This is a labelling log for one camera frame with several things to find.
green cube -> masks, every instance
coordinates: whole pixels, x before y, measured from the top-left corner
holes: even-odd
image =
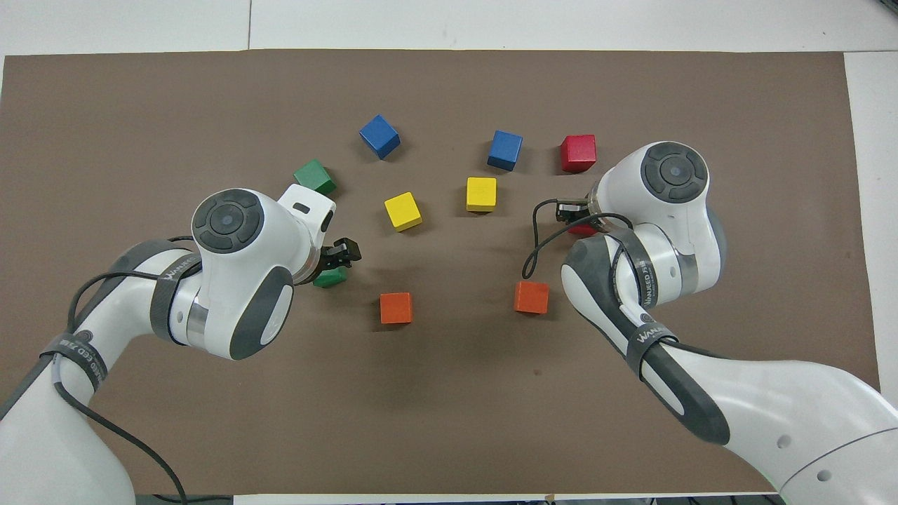
[[[346,281],[346,267],[337,267],[333,270],[325,270],[315,280],[312,281],[314,286],[319,288],[330,288],[335,284]]]
[[[299,170],[293,173],[296,182],[300,186],[316,190],[322,195],[326,195],[337,189],[337,184],[328,175],[328,171],[321,166],[321,162],[317,159],[304,164]]]

black strap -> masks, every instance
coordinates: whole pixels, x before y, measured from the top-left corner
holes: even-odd
[[[54,354],[62,354],[66,358],[71,359],[91,380],[93,391],[100,389],[100,384],[106,380],[109,369],[103,362],[100,352],[96,350],[89,342],[93,338],[93,333],[87,330],[81,330],[76,334],[60,333],[53,341],[40,353],[41,357]]]
[[[150,302],[150,326],[153,328],[153,333],[159,338],[171,340],[178,345],[185,345],[174,340],[174,335],[172,335],[172,328],[169,324],[172,301],[174,301],[175,293],[178,292],[180,280],[201,270],[199,261],[198,252],[186,254],[159,274],[159,279],[153,290],[153,299]]]
[[[661,323],[646,323],[639,326],[627,338],[627,366],[642,380],[642,360],[646,352],[661,339],[678,341],[676,336]]]
[[[621,245],[624,254],[627,255],[630,266],[633,268],[633,277],[639,288],[639,304],[643,308],[652,308],[658,303],[658,277],[655,274],[655,265],[648,256],[646,247],[639,241],[639,237],[629,228],[617,228],[607,235]]]

orange cube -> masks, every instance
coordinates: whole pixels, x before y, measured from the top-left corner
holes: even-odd
[[[411,323],[411,293],[381,294],[381,323]]]
[[[527,314],[549,312],[549,285],[522,280],[515,286],[515,310]]]

yellow cube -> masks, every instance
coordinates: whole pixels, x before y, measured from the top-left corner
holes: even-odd
[[[496,178],[469,177],[468,199],[465,208],[469,212],[492,212],[496,209]]]
[[[402,193],[398,197],[386,200],[383,205],[387,207],[387,214],[390,215],[390,221],[397,232],[420,225],[423,221],[415,197],[411,196],[411,193]]]

white floor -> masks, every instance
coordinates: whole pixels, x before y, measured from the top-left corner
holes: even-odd
[[[898,405],[898,14],[877,0],[0,0],[0,58],[267,48],[845,52],[880,382]]]

